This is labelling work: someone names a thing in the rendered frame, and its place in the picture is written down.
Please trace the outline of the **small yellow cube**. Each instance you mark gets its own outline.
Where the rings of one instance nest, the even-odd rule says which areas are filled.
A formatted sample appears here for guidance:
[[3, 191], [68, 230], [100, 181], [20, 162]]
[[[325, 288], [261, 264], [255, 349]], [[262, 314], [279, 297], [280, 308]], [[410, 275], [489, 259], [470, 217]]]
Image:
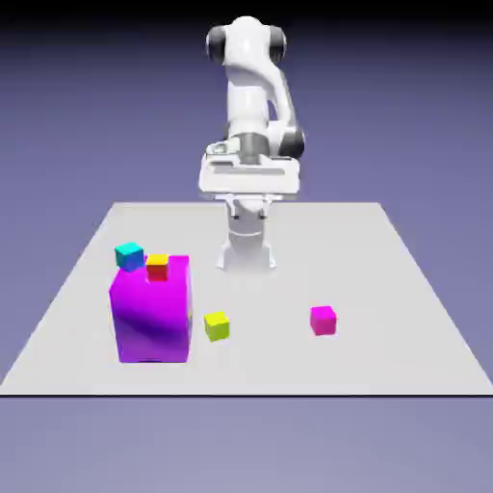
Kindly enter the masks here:
[[204, 316], [205, 332], [211, 342], [229, 337], [230, 323], [222, 311], [209, 313]]

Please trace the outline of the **large purple box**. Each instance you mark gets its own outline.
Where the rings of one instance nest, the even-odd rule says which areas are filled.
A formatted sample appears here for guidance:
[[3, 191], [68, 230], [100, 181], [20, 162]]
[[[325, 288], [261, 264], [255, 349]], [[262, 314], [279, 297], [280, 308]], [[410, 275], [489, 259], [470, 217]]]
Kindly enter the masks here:
[[193, 331], [190, 257], [172, 255], [165, 281], [146, 269], [118, 270], [109, 290], [118, 359], [122, 363], [185, 363]]

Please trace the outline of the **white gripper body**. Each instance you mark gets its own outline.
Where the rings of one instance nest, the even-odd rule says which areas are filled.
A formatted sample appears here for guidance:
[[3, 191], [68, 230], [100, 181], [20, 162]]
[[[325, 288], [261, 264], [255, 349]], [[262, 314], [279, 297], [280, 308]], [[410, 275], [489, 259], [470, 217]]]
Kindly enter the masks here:
[[238, 154], [204, 154], [198, 187], [205, 195], [294, 196], [300, 187], [296, 159], [260, 156], [256, 165], [242, 164]]

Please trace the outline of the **small orange cube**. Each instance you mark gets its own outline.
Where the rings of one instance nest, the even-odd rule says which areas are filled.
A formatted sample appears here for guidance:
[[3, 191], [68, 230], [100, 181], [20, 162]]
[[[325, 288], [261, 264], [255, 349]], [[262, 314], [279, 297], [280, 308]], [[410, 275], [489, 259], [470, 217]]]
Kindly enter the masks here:
[[167, 281], [169, 277], [169, 256], [167, 254], [149, 254], [145, 260], [145, 268], [149, 282]]

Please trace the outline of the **small pink cube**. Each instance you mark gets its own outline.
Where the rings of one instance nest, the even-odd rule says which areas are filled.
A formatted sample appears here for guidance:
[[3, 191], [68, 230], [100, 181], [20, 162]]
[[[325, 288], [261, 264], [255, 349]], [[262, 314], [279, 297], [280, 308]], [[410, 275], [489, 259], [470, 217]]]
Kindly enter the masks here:
[[310, 326], [316, 336], [336, 333], [337, 316], [329, 305], [313, 306], [310, 309]]

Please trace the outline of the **small cyan cube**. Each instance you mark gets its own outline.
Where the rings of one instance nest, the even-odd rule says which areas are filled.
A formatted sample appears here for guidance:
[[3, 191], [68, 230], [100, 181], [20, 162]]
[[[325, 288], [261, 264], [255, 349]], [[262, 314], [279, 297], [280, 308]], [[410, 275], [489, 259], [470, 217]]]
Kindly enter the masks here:
[[143, 248], [134, 242], [115, 247], [117, 266], [126, 272], [132, 272], [145, 265]]

